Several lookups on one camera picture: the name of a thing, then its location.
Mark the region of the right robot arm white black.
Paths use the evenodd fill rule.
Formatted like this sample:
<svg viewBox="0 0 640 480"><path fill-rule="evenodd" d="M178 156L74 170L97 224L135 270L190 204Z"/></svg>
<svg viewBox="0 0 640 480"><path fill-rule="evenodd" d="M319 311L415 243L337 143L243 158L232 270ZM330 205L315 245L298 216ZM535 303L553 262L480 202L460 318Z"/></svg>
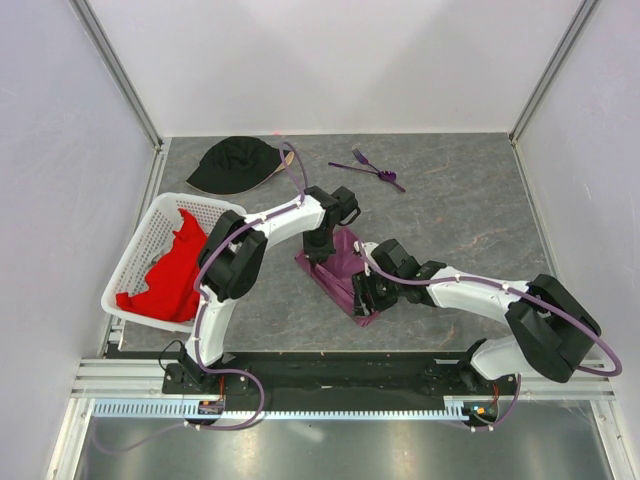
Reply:
<svg viewBox="0 0 640 480"><path fill-rule="evenodd" d="M354 313L367 316L399 298L432 308L470 312L509 327L500 339L480 339L458 368L467 392L483 392L508 374L534 372L565 383L601 335L598 323L553 276L532 281L477 277L442 262L420 264L395 239L354 244L365 267L353 278Z"/></svg>

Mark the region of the purple cloth napkin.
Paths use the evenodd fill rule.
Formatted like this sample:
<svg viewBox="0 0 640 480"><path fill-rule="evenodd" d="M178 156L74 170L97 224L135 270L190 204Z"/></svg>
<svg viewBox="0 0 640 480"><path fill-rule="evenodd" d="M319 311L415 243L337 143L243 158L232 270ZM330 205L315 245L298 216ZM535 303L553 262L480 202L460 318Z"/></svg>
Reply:
<svg viewBox="0 0 640 480"><path fill-rule="evenodd" d="M364 316L354 313L352 277L365 270L364 261L354 253L357 240L358 237L348 227L342 227L333 236L336 253L324 263L312 265L303 251L295 256L295 261L345 314L360 327L366 327L377 318L378 313Z"/></svg>

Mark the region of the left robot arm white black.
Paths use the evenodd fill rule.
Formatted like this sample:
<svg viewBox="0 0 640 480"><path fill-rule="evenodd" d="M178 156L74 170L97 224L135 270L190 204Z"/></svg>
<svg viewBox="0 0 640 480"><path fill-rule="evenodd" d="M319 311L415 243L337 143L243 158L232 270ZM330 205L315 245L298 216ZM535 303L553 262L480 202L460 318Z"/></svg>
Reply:
<svg viewBox="0 0 640 480"><path fill-rule="evenodd" d="M340 187L329 194L318 186L263 212L225 212L198 257L194 289L200 303L186 346L193 362L185 370L185 382L198 393L211 392L218 385L220 371L215 363L223 356L234 308L256 283L270 248L300 235L303 258L311 266L322 264L336 253L334 229L349 225L359 214L351 190Z"/></svg>

